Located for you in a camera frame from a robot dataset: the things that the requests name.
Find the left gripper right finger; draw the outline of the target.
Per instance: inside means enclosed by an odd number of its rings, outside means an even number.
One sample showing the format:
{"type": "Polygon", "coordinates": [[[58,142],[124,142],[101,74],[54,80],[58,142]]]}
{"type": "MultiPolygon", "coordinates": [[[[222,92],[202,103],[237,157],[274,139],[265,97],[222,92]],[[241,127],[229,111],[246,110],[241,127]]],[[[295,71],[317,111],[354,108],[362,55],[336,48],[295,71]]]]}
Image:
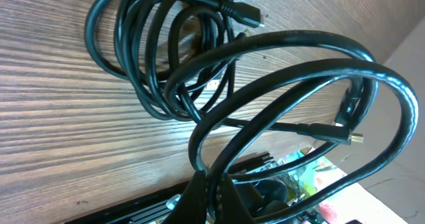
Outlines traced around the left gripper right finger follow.
{"type": "Polygon", "coordinates": [[[218,186],[218,224],[256,224],[228,174],[218,186]]]}

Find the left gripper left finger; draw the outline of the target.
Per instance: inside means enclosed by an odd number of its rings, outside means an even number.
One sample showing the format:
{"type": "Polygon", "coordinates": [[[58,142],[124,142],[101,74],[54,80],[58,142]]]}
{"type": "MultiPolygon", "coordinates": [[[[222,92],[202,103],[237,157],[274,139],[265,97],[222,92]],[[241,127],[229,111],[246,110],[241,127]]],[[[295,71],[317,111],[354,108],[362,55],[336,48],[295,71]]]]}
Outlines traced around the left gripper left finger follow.
{"type": "Polygon", "coordinates": [[[205,224],[207,218],[207,178],[196,171],[180,200],[163,224],[205,224]]]}

